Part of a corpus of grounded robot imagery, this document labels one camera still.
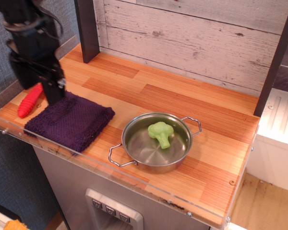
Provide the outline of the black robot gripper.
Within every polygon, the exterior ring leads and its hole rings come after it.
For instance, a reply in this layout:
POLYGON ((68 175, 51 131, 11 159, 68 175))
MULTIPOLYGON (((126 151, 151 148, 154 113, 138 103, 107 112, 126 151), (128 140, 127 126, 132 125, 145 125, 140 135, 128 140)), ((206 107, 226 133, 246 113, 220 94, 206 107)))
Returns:
POLYGON ((3 25, 12 35, 11 67, 24 89, 42 83, 49 105, 65 96, 65 78, 55 56, 63 32, 57 32, 57 17, 39 0, 0 0, 3 25))

